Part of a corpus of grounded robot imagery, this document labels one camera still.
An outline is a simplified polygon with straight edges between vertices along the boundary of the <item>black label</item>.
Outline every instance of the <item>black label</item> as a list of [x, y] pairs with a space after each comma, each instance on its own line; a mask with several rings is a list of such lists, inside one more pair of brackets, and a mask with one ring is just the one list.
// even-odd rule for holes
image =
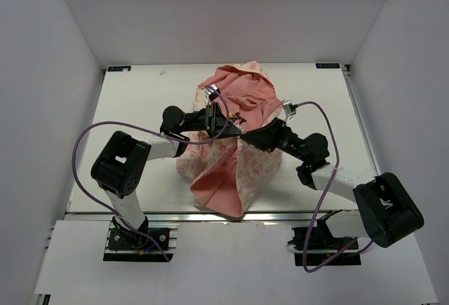
[[109, 72], [130, 72], [131, 66], [130, 65], [120, 65], [117, 67], [108, 67], [107, 71], [109, 71]]
[[315, 63], [317, 69], [339, 69], [338, 63]]

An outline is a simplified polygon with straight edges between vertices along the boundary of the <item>pink blanket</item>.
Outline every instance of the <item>pink blanket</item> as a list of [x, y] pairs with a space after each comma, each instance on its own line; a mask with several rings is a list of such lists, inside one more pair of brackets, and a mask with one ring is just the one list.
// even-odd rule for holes
[[[230, 119], [243, 132], [267, 125], [281, 110], [282, 101], [256, 62], [218, 68], [214, 76], [199, 84], [194, 110], [205, 107], [203, 89], [212, 84], [220, 88]], [[186, 135], [194, 141], [208, 139], [203, 132]], [[190, 189], [200, 205], [239, 217], [281, 167], [281, 157], [279, 150], [262, 152], [235, 137], [207, 145], [189, 145], [178, 158], [176, 169], [194, 180]]]

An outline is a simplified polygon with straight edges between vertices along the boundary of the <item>wall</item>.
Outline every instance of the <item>wall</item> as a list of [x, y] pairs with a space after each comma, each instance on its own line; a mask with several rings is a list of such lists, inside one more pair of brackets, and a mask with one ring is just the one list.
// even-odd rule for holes
[[0, 294], [28, 304], [102, 74], [63, 0], [0, 0]]
[[449, 0], [387, 0], [352, 67], [380, 167], [424, 214], [416, 238], [440, 304], [449, 304], [448, 28]]
[[65, 0], [108, 64], [351, 62], [385, 0]]

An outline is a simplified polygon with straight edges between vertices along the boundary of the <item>robotic arm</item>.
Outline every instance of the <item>robotic arm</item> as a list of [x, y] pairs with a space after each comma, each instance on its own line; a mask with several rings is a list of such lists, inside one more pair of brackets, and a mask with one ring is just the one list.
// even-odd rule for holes
[[[205, 95], [209, 100], [217, 97], [209, 89], [205, 90]], [[148, 220], [140, 209], [135, 189], [145, 163], [180, 156], [187, 147], [184, 142], [189, 141], [181, 134], [186, 131], [205, 130], [209, 136], [218, 139], [240, 135], [243, 141], [261, 151], [280, 149], [302, 161], [296, 171], [303, 185], [324, 190], [334, 171], [326, 161], [330, 155], [328, 141], [318, 133], [299, 138], [287, 126], [287, 122], [296, 115], [296, 107], [287, 101], [283, 108], [287, 116], [285, 121], [275, 118], [267, 126], [241, 135], [231, 122], [222, 129], [226, 117], [218, 103], [209, 102], [206, 108], [188, 114], [178, 107], [168, 107], [163, 112], [162, 137], [138, 141], [121, 131], [115, 132], [94, 163], [91, 176], [106, 191], [121, 217], [143, 233], [149, 233]], [[332, 211], [319, 219], [317, 229], [325, 237], [366, 237], [387, 248], [424, 225], [420, 211], [398, 178], [391, 173], [360, 177], [338, 170], [329, 191], [357, 203], [358, 210]], [[133, 248], [147, 247], [147, 239], [124, 227], [120, 218], [114, 217], [113, 223]]]

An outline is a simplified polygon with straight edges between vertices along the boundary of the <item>pink cloth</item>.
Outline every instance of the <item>pink cloth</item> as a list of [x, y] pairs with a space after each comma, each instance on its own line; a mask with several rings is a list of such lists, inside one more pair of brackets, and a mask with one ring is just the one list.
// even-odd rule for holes
[[[205, 107], [203, 89], [212, 84], [220, 88], [230, 119], [243, 132], [267, 125], [281, 110], [282, 101], [256, 62], [218, 68], [214, 76], [199, 84], [194, 110]], [[204, 132], [186, 135], [194, 141], [208, 139]], [[238, 217], [281, 167], [281, 157], [279, 150], [269, 154], [235, 137], [207, 145], [189, 145], [177, 159], [176, 169], [194, 180], [190, 189], [200, 205]]]

